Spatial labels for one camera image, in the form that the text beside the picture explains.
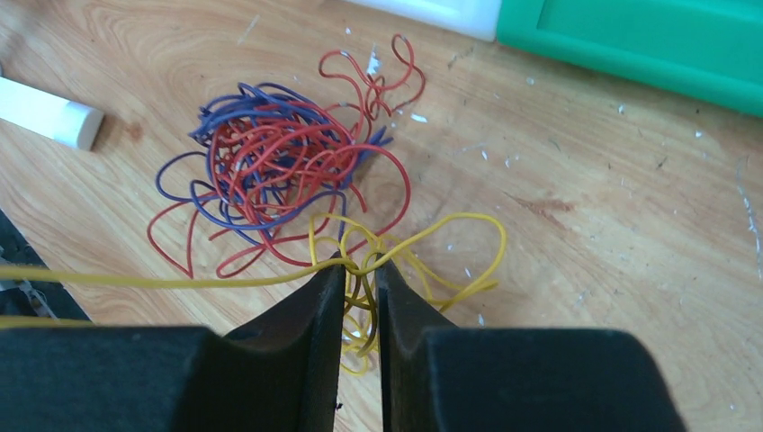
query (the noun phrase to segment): yellow wire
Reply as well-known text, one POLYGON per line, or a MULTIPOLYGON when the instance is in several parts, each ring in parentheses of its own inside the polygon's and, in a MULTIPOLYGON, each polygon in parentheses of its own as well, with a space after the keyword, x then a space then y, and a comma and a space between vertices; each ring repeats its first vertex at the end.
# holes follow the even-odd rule
MULTIPOLYGON (((425 292, 425 300, 432 305, 438 306, 439 310, 444 312, 451 308, 455 303, 460 302, 475 293, 493 289, 498 285, 498 281, 489 280, 488 278, 496 271, 501 259, 506 253, 507 233, 500 222, 492 216, 482 213, 458 212, 445 216, 431 227, 424 229, 423 231, 406 240, 401 240, 400 238, 396 238, 389 234, 377 236, 360 223, 351 220, 346 216, 332 213, 319 213, 310 217, 308 241, 310 243, 310 260, 312 266, 302 268, 301 270, 292 274, 260 279, 242 279, 235 281, 218 279, 148 279, 143 277, 118 276, 109 274, 76 274, 68 272, 56 272, 45 268, 24 265, 0 265, 0 279, 26 279, 30 281, 57 282, 66 284, 132 286, 146 289, 245 288, 253 286, 285 284, 303 276, 311 275, 329 266, 344 266, 347 271, 345 285, 345 299, 347 306, 345 307, 345 325, 343 328, 343 335, 345 337, 343 337, 342 353, 355 353, 356 356, 359 357, 359 359, 362 361, 362 365, 359 370, 353 370, 345 364, 342 364, 342 367, 351 374, 364 374, 369 368, 369 360, 367 358, 367 354, 372 350, 378 350, 378 344, 376 343, 378 318, 376 316, 376 300, 373 298, 373 293, 375 291, 375 281, 369 280, 369 275, 372 275, 374 270, 382 266, 384 263, 390 261, 391 259, 394 259, 396 266, 400 266, 403 263, 408 264, 413 268, 416 275, 422 281, 425 292), (343 221, 350 226, 350 229, 347 230, 341 241, 337 241, 335 238, 330 237, 316 238, 315 220, 323 218, 329 218, 335 221, 343 221), (418 257, 416 257, 416 255, 410 250, 410 246, 431 235, 435 231, 441 229, 448 222, 463 219, 490 222, 498 229, 499 243, 498 253, 496 254, 488 269, 468 285, 460 286, 456 283, 448 282, 441 276, 435 274, 435 272, 429 269, 429 267, 427 267, 420 259, 418 259, 418 257), (369 245, 369 251, 365 254, 360 266, 356 264, 352 259, 350 259, 349 254, 347 254, 347 242, 349 241, 348 239, 355 233, 361 234, 369 245), (388 242, 394 246, 387 248, 386 244, 388 242), (341 257, 330 258, 319 262, 318 244, 320 243, 329 243, 332 246, 337 247, 341 257), (432 288, 427 281, 427 276, 431 277, 439 284, 442 284, 447 288, 456 291, 456 293, 449 299, 435 299, 432 293, 432 288), (349 311, 352 308, 357 308, 361 312, 366 312, 368 314, 368 317, 363 319, 362 324, 349 314, 349 311), (360 337, 355 336, 353 331, 358 332, 360 337)), ((83 321, 56 319, 29 319, 14 317, 3 317, 0 319, 0 329, 7 329, 12 327, 47 327, 54 325, 75 326, 87 324, 89 323, 84 323, 83 321)))

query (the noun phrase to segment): wooden table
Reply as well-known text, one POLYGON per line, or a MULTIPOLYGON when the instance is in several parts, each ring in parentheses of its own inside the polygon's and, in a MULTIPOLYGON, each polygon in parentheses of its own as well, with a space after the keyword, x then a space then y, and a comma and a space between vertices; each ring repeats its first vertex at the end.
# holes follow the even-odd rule
MULTIPOLYGON (((763 283, 758 234, 749 229, 763 208, 760 119, 338 1, 0 0, 0 9, 7 77, 108 116, 90 153, 0 124, 0 206, 51 268, 180 277, 145 230, 167 205, 154 174, 195 147, 186 133, 199 104, 238 81, 265 80, 322 104, 348 100, 348 87, 318 76, 320 53, 341 48, 365 63, 376 43, 380 71, 393 75, 400 69, 388 43, 401 32, 428 86, 391 120, 390 149, 414 180, 413 204, 395 232, 474 211, 498 216, 511 236, 500 288, 448 318, 626 329, 655 356, 692 429, 763 428, 763 283)), ((197 174, 198 166, 181 166, 168 187, 183 191, 197 174)), ((362 188, 372 197, 365 220, 381 226, 399 205, 399 175, 373 164, 362 188)), ((177 257, 189 216, 181 213, 159 229, 177 257)), ((487 226, 454 225, 417 252, 466 282, 462 267, 484 269, 494 237, 487 226)), ((222 255, 241 247, 199 240, 197 272, 212 275, 222 255)), ((267 258, 248 275, 289 271, 267 258)), ((225 332, 297 285, 68 288, 96 322, 225 332)), ((377 370, 342 375, 339 400, 337 429, 381 430, 377 370)))

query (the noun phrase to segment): black object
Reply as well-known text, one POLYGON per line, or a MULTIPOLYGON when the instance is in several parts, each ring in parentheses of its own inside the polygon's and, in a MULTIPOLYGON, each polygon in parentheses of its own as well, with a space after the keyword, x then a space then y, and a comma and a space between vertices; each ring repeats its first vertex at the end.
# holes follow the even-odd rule
POLYGON ((332 430, 345 269, 257 319, 203 327, 0 331, 0 430, 332 430))
MULTIPOLYGON (((375 277, 385 431, 685 430, 625 333, 457 328, 392 263, 375 277)), ((226 337, 2 331, 0 430, 330 431, 344 289, 344 268, 324 269, 226 337)))
MULTIPOLYGON (((19 230, 0 210, 0 263, 7 260, 13 264, 45 266, 40 256, 29 246, 19 230)), ((60 283, 31 282, 31 288, 44 296, 48 307, 58 318, 89 320, 71 295, 60 283)), ((0 289, 0 315, 23 315, 36 317, 27 296, 21 290, 0 289)))
POLYGON ((685 429, 626 333, 457 328, 393 265, 376 281, 385 431, 685 429))

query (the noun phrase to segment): white paint speck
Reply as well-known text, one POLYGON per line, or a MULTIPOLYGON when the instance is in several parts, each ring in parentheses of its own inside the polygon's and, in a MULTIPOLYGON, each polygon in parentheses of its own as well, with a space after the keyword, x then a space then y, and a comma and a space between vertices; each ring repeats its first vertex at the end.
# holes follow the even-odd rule
POLYGON ((466 153, 469 150, 479 149, 480 147, 485 147, 485 146, 487 146, 487 144, 485 144, 484 142, 481 142, 480 144, 475 144, 473 146, 462 148, 461 153, 466 153))
POLYGON ((249 23, 249 26, 247 27, 247 29, 244 30, 244 34, 242 34, 241 37, 238 38, 238 43, 236 45, 241 45, 242 43, 244 43, 244 41, 247 39, 247 36, 249 35, 249 32, 251 32, 252 29, 255 28, 255 25, 257 24, 258 21, 260 21, 259 14, 255 15, 255 17, 252 19, 252 22, 249 23))
POLYGON ((376 71, 379 70, 381 65, 382 63, 376 58, 376 44, 374 43, 373 48, 371 48, 371 56, 368 58, 368 67, 365 69, 365 73, 368 75, 376 75, 376 71))
POLYGON ((758 222, 755 215, 755 210, 752 209, 750 198, 747 195, 747 189, 741 183, 741 168, 742 159, 737 163, 737 190, 741 195, 742 202, 744 203, 745 210, 747 210, 747 217, 750 221, 748 230, 755 235, 755 257, 758 262, 758 280, 763 281, 763 250, 761 250, 760 244, 763 243, 760 238, 760 232, 758 231, 758 222))

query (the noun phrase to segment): green container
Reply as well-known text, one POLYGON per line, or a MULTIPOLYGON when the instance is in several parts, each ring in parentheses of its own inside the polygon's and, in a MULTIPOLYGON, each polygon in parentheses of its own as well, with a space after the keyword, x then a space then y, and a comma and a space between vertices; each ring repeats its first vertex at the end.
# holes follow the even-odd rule
POLYGON ((503 0, 497 38, 763 116, 763 0, 503 0))

